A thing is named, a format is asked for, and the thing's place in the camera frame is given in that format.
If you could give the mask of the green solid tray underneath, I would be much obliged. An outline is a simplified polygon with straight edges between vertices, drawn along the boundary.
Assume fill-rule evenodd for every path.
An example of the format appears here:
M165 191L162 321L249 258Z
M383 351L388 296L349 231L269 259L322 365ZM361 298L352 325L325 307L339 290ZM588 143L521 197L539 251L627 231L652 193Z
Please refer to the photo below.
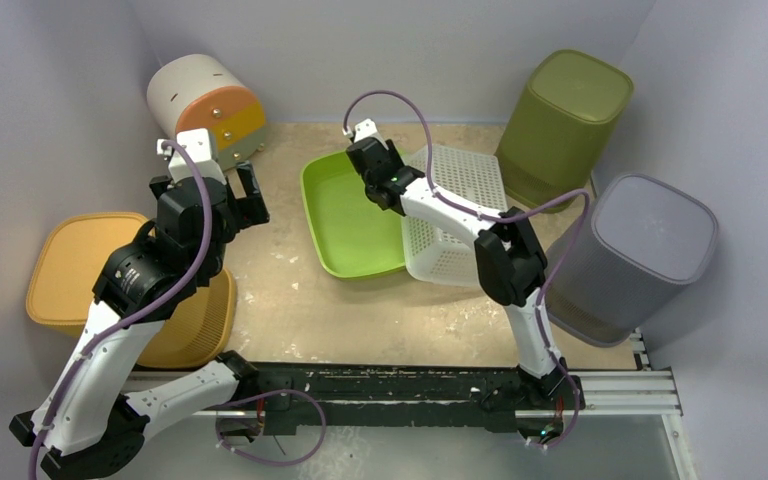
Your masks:
M344 152L305 165L300 188L314 249L327 273L361 280L405 269L401 218L366 198Z

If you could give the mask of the light green mesh tray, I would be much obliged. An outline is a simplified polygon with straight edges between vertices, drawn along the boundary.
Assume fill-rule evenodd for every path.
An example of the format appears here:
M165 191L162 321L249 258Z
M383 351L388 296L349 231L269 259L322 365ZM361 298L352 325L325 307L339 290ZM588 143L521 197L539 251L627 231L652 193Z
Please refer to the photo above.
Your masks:
M507 197L493 155L435 144L432 177L436 184L478 205L506 211ZM416 280L457 287L479 286L474 254L456 237L416 219L401 220L408 273Z

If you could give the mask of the yellow slatted waste basket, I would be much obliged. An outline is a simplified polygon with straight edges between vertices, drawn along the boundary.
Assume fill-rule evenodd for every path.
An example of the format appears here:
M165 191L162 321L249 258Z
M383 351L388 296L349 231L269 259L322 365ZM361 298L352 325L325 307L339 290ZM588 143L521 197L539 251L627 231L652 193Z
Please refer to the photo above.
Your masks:
M31 277L25 307L36 323L78 338L92 288L110 254L129 243L147 218L134 212L72 217L48 236ZM137 360L152 369L204 365L224 351L234 323L237 288L229 270L183 301Z

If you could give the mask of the olive green waste basket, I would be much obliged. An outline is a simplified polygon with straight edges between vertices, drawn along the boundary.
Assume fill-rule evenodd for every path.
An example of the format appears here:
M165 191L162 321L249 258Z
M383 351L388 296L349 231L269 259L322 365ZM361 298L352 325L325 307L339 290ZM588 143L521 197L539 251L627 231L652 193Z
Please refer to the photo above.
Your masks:
M506 194L537 207L582 188L634 93L631 77L572 49L528 78L495 152Z

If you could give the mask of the grey slatted waste basket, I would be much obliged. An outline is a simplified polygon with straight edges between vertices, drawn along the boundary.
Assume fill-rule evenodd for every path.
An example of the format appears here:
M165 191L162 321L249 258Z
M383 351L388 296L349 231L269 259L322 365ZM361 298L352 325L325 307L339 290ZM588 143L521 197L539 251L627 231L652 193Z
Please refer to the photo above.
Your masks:
M559 270L545 295L549 321L593 346L625 341L704 274L718 233L694 197L647 175L616 177L582 230L569 227L547 251Z

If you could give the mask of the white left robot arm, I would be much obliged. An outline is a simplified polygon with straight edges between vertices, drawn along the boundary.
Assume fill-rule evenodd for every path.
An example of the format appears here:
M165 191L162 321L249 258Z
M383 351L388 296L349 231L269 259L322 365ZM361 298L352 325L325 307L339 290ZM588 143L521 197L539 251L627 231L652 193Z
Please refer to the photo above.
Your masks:
M31 476L105 478L147 440L195 412L255 402L257 369L235 352L159 387L122 391L175 309L221 272L226 246L241 230L268 222L252 165L238 164L235 174L241 198L222 178L151 181L156 216L108 257L83 333L48 398L10 422L14 437L32 451Z

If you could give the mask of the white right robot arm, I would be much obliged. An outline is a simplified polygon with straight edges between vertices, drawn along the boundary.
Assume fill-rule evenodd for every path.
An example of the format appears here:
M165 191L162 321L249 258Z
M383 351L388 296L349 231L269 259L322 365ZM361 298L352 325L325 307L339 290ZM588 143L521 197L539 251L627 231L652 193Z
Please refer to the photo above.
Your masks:
M468 202L406 165L392 141L355 135L346 149L366 197L383 210L430 223L472 253L480 288L503 307L517 347L521 392L536 407L581 389L551 335L542 303L547 257L525 213Z

